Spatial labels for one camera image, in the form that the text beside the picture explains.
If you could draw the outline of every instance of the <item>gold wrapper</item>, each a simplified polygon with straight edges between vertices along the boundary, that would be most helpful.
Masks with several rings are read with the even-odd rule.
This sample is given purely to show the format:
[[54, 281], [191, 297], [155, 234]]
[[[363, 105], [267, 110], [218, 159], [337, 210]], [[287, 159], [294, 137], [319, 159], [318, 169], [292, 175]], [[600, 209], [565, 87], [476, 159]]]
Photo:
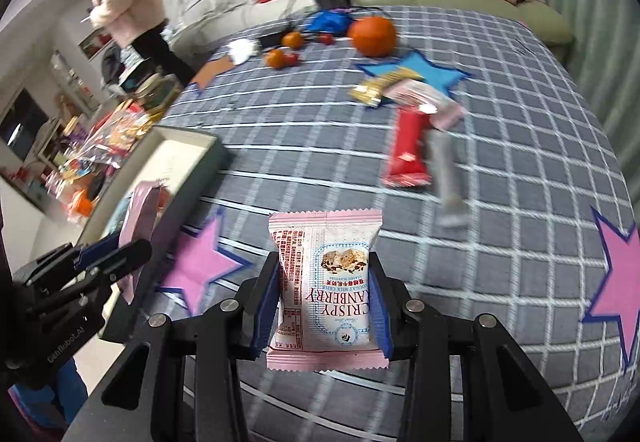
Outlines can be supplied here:
[[371, 78], [364, 83], [354, 86], [349, 92], [350, 96], [367, 106], [377, 108], [382, 100], [382, 93], [391, 85], [403, 79], [413, 79], [422, 81], [424, 78], [417, 72], [406, 68], [398, 67], [388, 74]]

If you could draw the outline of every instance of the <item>woman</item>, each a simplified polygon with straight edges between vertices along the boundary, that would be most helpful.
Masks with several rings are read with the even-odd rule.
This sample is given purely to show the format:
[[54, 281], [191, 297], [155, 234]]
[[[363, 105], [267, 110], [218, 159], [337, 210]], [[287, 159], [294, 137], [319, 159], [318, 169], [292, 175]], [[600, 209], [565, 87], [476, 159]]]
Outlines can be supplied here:
[[177, 57], [160, 33], [166, 24], [162, 0], [93, 0], [91, 23], [104, 27], [116, 43], [132, 45], [144, 59], [151, 59], [164, 73], [175, 74], [182, 86], [195, 75], [187, 63]]

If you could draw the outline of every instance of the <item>picture frame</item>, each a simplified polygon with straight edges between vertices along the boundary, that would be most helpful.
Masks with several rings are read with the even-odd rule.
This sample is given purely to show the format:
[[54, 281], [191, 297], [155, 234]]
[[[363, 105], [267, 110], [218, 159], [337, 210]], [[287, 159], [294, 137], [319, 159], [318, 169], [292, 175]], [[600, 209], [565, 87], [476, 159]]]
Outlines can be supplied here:
[[111, 37], [111, 34], [104, 29], [99, 28], [91, 32], [91, 34], [84, 38], [82, 43], [78, 46], [82, 49], [85, 57], [91, 61], [103, 48], [111, 43], [112, 40], [113, 38]]

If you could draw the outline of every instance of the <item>pink snack wrapper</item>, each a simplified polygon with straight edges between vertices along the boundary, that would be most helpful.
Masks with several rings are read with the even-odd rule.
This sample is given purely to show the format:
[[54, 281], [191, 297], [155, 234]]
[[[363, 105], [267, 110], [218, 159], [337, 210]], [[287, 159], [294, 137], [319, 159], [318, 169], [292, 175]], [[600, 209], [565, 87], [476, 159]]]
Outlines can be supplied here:
[[[158, 207], [162, 196], [162, 181], [140, 182], [133, 190], [129, 208], [124, 219], [124, 225], [120, 231], [118, 246], [123, 247], [129, 242], [150, 240], [156, 225]], [[134, 270], [118, 281], [118, 288], [122, 297], [131, 305], [138, 286], [138, 279], [143, 267]]]
[[465, 115], [465, 109], [433, 86], [413, 79], [402, 80], [385, 90], [384, 96], [403, 106], [413, 106], [431, 115], [431, 125], [448, 130]]
[[381, 226], [375, 209], [270, 216], [280, 307], [269, 369], [388, 367], [369, 329], [369, 251]]

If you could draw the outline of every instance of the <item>red snack bar wrapper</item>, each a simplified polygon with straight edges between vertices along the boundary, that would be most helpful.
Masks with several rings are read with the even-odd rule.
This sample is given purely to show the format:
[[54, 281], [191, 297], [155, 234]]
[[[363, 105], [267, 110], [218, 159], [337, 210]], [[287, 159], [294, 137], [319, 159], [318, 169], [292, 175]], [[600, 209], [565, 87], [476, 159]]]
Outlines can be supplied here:
[[280, 307], [267, 368], [388, 367], [369, 329], [369, 249], [381, 226], [376, 209], [270, 216]]
[[386, 165], [382, 182], [390, 187], [426, 186], [431, 175], [422, 161], [423, 134], [430, 128], [430, 118], [418, 108], [404, 106], [399, 109], [396, 139]]

